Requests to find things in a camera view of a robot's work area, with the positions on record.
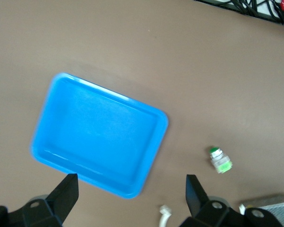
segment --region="white cable connector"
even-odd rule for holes
[[[159,227],[166,227],[167,220],[171,216],[171,208],[163,205],[160,207],[160,213],[162,214],[162,217],[160,219]]]

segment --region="green component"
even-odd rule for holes
[[[219,167],[217,167],[217,171],[220,174],[224,174],[226,171],[230,170],[232,168],[232,162],[228,161],[222,165],[220,165]]]
[[[216,152],[218,149],[220,149],[219,147],[214,147],[214,148],[211,148],[209,153],[214,153]]]

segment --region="metal mesh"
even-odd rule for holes
[[[271,212],[284,226],[284,202],[269,206],[260,207]]]

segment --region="screw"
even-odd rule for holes
[[[34,207],[37,207],[39,206],[40,203],[39,202],[33,202],[31,205],[30,205],[30,208],[34,208]]]
[[[223,207],[222,204],[220,204],[219,202],[213,202],[212,205],[216,209],[221,209]]]
[[[264,214],[259,210],[252,210],[251,213],[257,218],[263,218]]]

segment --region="beige table surface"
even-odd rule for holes
[[[66,227],[168,227],[189,215],[186,174],[234,207],[284,192],[284,27],[190,0],[0,1],[0,204],[65,174],[29,150],[53,75],[65,71],[164,110],[169,128],[140,196],[80,181]],[[206,149],[233,169],[219,175]]]

